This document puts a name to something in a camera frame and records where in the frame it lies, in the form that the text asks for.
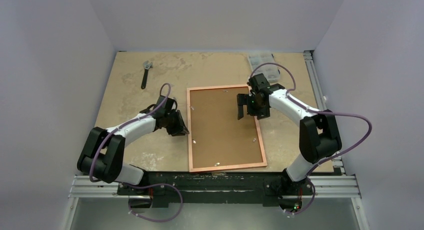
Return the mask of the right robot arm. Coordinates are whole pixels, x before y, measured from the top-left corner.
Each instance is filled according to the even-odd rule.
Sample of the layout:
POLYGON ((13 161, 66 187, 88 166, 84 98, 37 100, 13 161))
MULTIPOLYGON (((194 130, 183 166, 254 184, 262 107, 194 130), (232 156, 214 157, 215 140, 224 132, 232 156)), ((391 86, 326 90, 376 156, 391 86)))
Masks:
POLYGON ((342 148, 335 116, 331 111, 321 113, 292 97, 280 84, 270 84, 263 74, 248 80, 247 94, 236 96, 237 118, 245 114, 258 120, 268 118, 275 109, 299 127, 299 151, 295 160, 283 170, 276 192, 292 194, 306 182, 310 171, 319 161, 327 159, 342 148))

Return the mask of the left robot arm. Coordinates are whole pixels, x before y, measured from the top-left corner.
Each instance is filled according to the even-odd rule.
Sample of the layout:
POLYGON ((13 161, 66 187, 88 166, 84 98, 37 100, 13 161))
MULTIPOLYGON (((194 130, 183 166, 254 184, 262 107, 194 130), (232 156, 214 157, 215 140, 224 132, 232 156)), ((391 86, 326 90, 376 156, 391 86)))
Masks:
POLYGON ((144 170, 124 163, 124 150, 144 135, 165 128, 171 136, 189 134, 178 104, 161 95, 156 104, 139 112, 125 123, 91 129, 77 161, 77 169, 106 183, 123 182, 138 195, 146 193, 149 181, 144 170))

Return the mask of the clear plastic screw box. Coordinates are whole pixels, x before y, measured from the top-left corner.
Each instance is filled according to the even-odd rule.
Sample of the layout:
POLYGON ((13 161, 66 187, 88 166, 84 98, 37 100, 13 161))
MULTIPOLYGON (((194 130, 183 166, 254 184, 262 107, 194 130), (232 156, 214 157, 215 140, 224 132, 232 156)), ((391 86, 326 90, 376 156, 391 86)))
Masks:
POLYGON ((254 52, 247 55, 251 71, 254 75, 264 74, 270 83, 277 83, 280 80, 281 72, 276 65, 264 63, 275 63, 274 55, 270 52, 254 52))

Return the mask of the black adjustable wrench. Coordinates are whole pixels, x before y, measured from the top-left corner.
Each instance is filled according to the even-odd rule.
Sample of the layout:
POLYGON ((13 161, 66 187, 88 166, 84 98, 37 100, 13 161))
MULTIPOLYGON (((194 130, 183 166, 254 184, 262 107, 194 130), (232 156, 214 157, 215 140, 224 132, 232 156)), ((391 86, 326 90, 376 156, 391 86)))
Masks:
POLYGON ((153 63, 148 60, 143 63, 144 73, 143 73, 143 78, 142 78, 142 82, 140 86, 141 89, 145 89, 147 86, 149 70, 152 68, 152 66, 153 66, 153 63))

